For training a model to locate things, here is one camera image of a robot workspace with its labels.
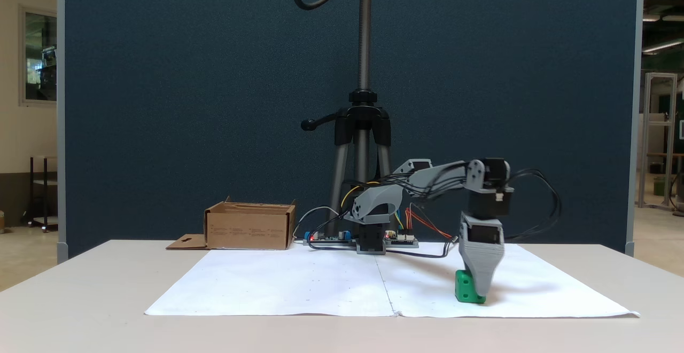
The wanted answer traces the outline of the grey curved ribbed gripper finger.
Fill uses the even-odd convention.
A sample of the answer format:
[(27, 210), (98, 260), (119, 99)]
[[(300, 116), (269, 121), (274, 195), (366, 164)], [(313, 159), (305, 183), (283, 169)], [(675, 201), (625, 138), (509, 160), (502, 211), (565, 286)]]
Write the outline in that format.
[(486, 297), (505, 255), (505, 244), (460, 244), (458, 250), (476, 294)]

